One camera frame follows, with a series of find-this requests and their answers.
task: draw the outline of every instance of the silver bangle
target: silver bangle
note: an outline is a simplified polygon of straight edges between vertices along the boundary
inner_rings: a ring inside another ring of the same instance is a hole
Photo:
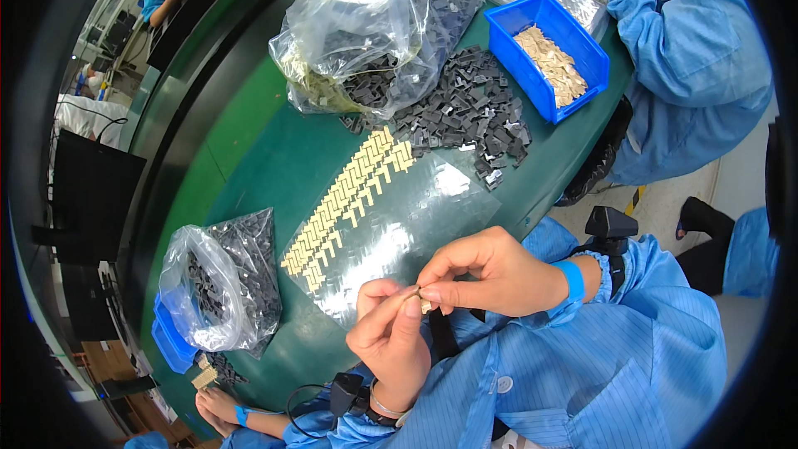
[[[383,406],[382,404],[380,404],[380,401],[377,400],[377,397],[374,395],[374,384],[376,384],[376,382],[377,382],[377,377],[375,376],[374,379],[371,380],[371,384],[369,385],[369,393],[371,394],[371,398],[374,400],[374,404],[377,404],[377,407],[379,407],[383,411],[387,412],[388,414],[391,414],[392,416],[396,416],[397,418],[401,418],[402,416],[404,416],[405,414],[407,414],[410,411],[408,409],[407,411],[404,411],[404,412],[396,412],[396,411],[392,411],[392,410],[388,409],[387,407]]]

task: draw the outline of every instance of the fingernail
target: fingernail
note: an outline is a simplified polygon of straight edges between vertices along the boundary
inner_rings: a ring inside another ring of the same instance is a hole
[[[426,298],[431,302],[441,303],[441,294],[438,293],[438,290],[434,288],[422,288],[421,296],[423,296],[424,298]]]
[[[411,296],[404,303],[404,314],[407,317],[421,317],[421,299],[418,296]]]

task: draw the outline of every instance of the green workbench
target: green workbench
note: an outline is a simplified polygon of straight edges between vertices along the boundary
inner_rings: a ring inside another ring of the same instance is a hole
[[[461,41],[462,47],[472,44],[488,46],[488,25],[481,12]],[[545,123],[508,77],[513,93],[524,101],[523,118],[532,144],[521,167],[503,170],[504,182],[492,193],[501,207],[489,225],[502,225],[519,240],[525,237],[586,159],[633,72],[614,22],[600,44],[611,59],[609,87],[557,126]],[[337,115],[301,115],[295,111],[286,101],[285,79],[270,59],[264,59],[219,116],[194,158],[161,235],[145,301],[152,302],[157,292],[160,260],[169,236],[185,223],[208,225],[274,207],[274,245],[279,257],[365,138],[365,132],[350,134]],[[474,177],[470,153],[436,153]],[[214,199],[208,191],[216,194]],[[295,387],[330,381],[335,373],[357,363],[344,343],[345,331],[324,315],[283,269],[278,270],[278,282],[283,322],[263,358],[257,361],[240,351],[227,353],[235,370],[251,382],[236,387],[241,399],[273,410],[284,408],[287,395]],[[141,344],[167,402],[195,433],[216,436],[194,408],[191,379],[199,369],[174,374],[149,335],[152,322],[152,309],[145,305]]]

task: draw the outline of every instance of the black pants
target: black pants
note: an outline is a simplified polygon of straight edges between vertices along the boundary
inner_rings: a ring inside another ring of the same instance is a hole
[[[682,228],[712,237],[676,257],[691,288],[707,295],[723,293],[723,272],[726,254],[732,241],[734,221],[697,197],[688,197],[682,207]]]

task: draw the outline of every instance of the blue storage box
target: blue storage box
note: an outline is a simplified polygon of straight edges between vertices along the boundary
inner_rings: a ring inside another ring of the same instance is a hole
[[[516,0],[484,14],[490,25],[490,50],[549,122],[560,123],[609,84],[610,57],[557,0]],[[587,91],[567,106],[555,105],[554,88],[513,38],[531,25],[574,58],[576,71],[587,82]]]
[[[184,374],[194,363],[194,355],[199,349],[189,345],[183,336],[177,333],[169,309],[160,301],[160,293],[155,295],[154,310],[152,333],[155,344],[158,345],[169,367],[175,373]]]

